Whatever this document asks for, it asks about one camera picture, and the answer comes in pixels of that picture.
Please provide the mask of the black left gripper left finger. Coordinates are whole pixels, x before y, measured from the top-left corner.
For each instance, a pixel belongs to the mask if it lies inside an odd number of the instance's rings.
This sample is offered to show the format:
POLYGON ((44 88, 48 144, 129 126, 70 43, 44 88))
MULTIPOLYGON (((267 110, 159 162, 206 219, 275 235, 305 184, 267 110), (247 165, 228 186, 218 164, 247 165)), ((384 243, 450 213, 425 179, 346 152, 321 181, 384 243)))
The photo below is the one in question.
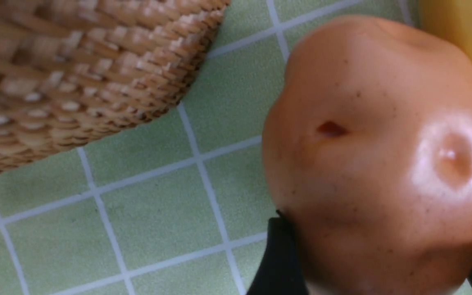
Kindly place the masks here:
POLYGON ((268 220, 266 249, 248 295, 307 295, 295 231, 281 211, 268 220))

